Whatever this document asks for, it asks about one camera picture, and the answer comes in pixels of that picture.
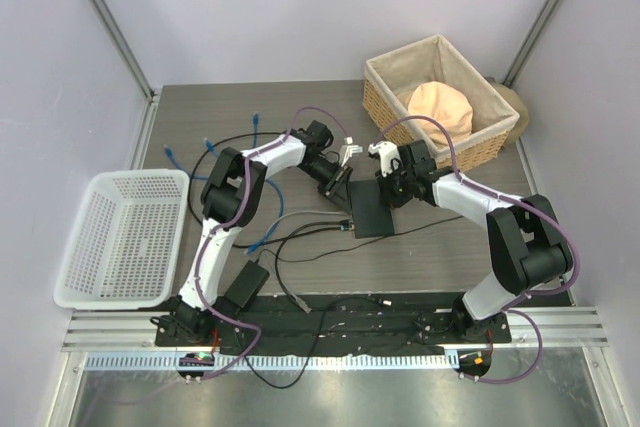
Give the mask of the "black network switch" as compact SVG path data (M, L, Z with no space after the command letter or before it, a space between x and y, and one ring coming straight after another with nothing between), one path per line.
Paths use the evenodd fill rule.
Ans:
M395 234L391 209L382 201L376 180L350 181L349 196L357 239Z

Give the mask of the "black power adapter brick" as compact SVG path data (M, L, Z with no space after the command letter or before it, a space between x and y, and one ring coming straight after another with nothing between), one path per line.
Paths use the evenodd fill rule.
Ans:
M256 262L248 261L224 294L236 309L247 307L260 292L270 273Z

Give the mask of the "wicker basket with liner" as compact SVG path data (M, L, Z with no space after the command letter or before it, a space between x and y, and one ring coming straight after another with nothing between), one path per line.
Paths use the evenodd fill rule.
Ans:
M519 113L442 35L365 62L363 107L384 138L423 140L437 165L469 171L497 157Z

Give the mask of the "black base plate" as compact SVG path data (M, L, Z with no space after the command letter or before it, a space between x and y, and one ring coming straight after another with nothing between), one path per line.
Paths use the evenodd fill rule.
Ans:
M237 352L251 340L258 342L259 355L301 355L312 348L317 355L416 351L440 344L474 344L512 340L503 314L489 323L483 334L460 337L453 331L452 306L455 292L374 293L305 295L302 309L284 295L256 296L243 309L236 309L219 297L214 308L215 324L201 339L174 330L163 333L163 318L169 315L169 301L152 313L158 346L220 346Z

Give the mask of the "white plastic basket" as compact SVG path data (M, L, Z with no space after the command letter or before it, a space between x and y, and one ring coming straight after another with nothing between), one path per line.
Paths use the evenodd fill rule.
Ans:
M137 310L171 296L187 210L180 170L105 172L89 183L53 293L61 308Z

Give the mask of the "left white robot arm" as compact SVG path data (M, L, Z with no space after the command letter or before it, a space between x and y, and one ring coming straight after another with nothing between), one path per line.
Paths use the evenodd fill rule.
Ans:
M345 140L340 158L333 161L325 150L334 136L325 124L313 121L307 128L288 129L274 140L250 150L224 148L201 192L202 234L189 277L169 301L169 315L159 331L174 330L190 345L210 338L218 284L231 248L241 229L259 207L265 182L288 168L298 168L318 183L318 191L345 213L351 212L347 183L352 169L346 165Z

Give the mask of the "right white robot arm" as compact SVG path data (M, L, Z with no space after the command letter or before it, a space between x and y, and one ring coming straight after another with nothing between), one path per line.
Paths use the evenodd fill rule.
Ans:
M491 272L452 306L451 327L460 340L477 340L504 308L573 269L569 243L546 197L510 197L451 166L440 168L423 141L401 146L381 141L371 144L368 154L380 162L376 179L389 206L416 199L486 230Z

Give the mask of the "peach cloth bundle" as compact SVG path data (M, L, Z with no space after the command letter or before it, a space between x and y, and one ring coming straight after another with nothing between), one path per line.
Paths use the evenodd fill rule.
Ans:
M453 142L467 139L472 133L473 108L458 90L438 81L420 84L404 93L403 104L410 115L434 119Z

